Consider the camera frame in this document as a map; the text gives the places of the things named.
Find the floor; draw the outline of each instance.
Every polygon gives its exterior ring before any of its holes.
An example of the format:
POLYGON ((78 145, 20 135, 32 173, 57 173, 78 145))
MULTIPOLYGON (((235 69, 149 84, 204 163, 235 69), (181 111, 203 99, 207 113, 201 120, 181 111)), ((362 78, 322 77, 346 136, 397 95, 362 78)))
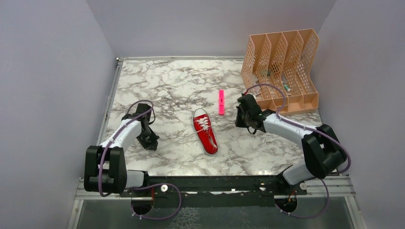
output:
MULTIPOLYGON (((135 140, 125 153, 127 169, 150 175, 274 175, 303 160, 294 143, 265 133, 251 135, 234 125, 237 98, 244 90, 242 60, 125 61, 109 117, 106 138, 129 106, 140 99, 155 104, 150 127, 160 136, 157 151, 135 140), (225 116, 218 115, 218 90, 225 91, 225 116), (206 155, 192 127, 192 113, 210 115, 218 153, 206 155)), ((289 116, 307 125, 320 125, 318 112, 289 116)))

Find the shoe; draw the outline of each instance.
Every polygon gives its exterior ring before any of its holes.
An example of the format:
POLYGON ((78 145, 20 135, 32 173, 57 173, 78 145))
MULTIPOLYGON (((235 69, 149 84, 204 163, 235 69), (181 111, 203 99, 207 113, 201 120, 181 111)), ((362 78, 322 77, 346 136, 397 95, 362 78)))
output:
POLYGON ((202 146, 204 147, 204 151, 209 155, 216 154, 216 152, 218 152, 218 145, 207 112, 202 108, 198 108, 192 115, 192 122, 194 130, 197 132, 202 146))

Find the pink object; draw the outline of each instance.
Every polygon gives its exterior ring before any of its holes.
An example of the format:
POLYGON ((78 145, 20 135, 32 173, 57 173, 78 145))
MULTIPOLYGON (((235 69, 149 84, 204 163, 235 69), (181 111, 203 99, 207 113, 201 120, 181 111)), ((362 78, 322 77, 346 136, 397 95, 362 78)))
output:
POLYGON ((225 115, 225 97, 224 91, 221 89, 219 90, 219 115, 225 115))

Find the metal frame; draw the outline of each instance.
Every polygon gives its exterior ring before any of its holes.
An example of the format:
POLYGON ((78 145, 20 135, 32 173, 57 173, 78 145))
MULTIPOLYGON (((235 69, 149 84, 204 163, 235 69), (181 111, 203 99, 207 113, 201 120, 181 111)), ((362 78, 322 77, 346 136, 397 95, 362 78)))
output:
MULTIPOLYGON (((105 108, 105 119, 103 119, 100 132, 97 139, 97 145, 101 143, 103 137, 106 133, 108 120, 110 112, 112 109, 112 104, 114 101, 115 92, 117 90, 117 85, 119 81, 119 76, 121 74, 123 61, 129 60, 215 60, 215 59, 230 59, 230 60, 242 60, 243 57, 212 57, 212 56, 170 56, 170 57, 138 57, 138 58, 117 58, 117 68, 113 79, 113 84, 111 86, 110 95, 107 99, 107 104, 105 108)), ((355 229, 365 229, 364 221, 362 219, 361 212, 357 206, 355 196, 356 192, 354 191, 352 182, 349 176, 329 176, 324 179, 326 185, 328 186, 330 197, 345 197, 346 204, 351 216, 353 225, 355 229)), ((321 181, 315 179, 310 181, 305 181, 307 185, 307 195, 299 195, 297 198, 319 198, 326 197, 325 187, 321 181)), ((286 198, 287 196, 276 195, 277 198, 286 198)), ((68 229, 77 228, 79 218, 82 211, 82 206, 84 200, 105 200, 105 199, 114 199, 114 200, 151 200, 151 197, 132 197, 132 198, 123 198, 118 194, 110 195, 106 198, 101 197, 96 192, 87 192, 84 190, 83 179, 80 178, 79 184, 76 190, 75 200, 73 203, 72 213, 69 219, 68 229)))

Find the red shoe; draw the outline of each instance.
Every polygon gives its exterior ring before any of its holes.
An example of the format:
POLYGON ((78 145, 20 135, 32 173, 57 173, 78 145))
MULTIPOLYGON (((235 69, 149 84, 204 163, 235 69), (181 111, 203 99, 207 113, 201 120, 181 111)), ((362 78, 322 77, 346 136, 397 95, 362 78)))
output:
POLYGON ((192 115, 192 122, 205 152, 209 155, 216 154, 218 145, 216 144, 210 117, 207 112, 202 108, 198 108, 192 115))

